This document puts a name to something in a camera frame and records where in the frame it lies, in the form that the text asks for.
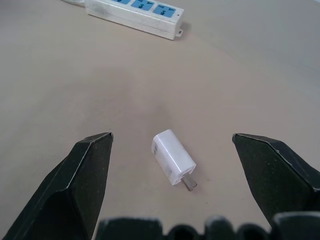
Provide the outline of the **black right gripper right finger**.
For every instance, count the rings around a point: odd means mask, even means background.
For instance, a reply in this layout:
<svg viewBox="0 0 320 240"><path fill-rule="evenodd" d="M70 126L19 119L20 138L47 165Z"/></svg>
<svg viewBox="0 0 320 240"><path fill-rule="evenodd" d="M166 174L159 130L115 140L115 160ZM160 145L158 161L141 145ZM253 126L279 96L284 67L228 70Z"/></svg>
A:
<svg viewBox="0 0 320 240"><path fill-rule="evenodd" d="M235 133L236 148L251 194L271 226L320 228L320 172L284 142Z"/></svg>

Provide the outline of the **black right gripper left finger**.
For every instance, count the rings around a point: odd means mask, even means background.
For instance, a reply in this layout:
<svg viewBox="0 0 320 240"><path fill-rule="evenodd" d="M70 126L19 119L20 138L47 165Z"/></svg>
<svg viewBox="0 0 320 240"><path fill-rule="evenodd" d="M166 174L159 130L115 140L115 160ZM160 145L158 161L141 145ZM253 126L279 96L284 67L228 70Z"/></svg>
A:
<svg viewBox="0 0 320 240"><path fill-rule="evenodd" d="M90 240L105 197L114 136L78 141L44 178L5 240Z"/></svg>

